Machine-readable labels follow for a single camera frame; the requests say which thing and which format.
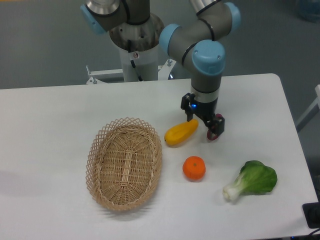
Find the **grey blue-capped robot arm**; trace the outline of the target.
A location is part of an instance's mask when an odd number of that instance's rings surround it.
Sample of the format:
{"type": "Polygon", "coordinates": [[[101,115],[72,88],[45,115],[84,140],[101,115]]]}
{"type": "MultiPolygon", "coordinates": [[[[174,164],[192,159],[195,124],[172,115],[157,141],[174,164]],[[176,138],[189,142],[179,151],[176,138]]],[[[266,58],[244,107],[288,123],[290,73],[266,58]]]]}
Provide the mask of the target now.
{"type": "Polygon", "coordinates": [[[217,139],[225,120],[216,113],[226,52],[219,40],[241,24],[239,9],[231,2],[193,0],[196,21],[188,27],[164,25],[150,10],[148,0],[88,0],[80,10],[97,34],[109,33],[118,48],[125,82],[159,78],[158,48],[191,73],[190,92],[181,100],[187,120],[200,118],[207,138],[217,139]]]}

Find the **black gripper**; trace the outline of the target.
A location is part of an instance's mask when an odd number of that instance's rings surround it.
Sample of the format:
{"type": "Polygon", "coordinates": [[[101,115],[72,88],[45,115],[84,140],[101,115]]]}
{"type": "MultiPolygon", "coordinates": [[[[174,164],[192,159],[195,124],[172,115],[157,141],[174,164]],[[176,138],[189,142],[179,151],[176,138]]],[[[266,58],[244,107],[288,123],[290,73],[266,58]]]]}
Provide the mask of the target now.
{"type": "Polygon", "coordinates": [[[193,119],[195,114],[208,128],[206,137],[210,141],[216,140],[225,130],[225,118],[222,114],[215,114],[218,99],[211,102],[200,102],[196,100],[194,93],[186,93],[181,99],[180,108],[184,110],[187,121],[193,119]]]}

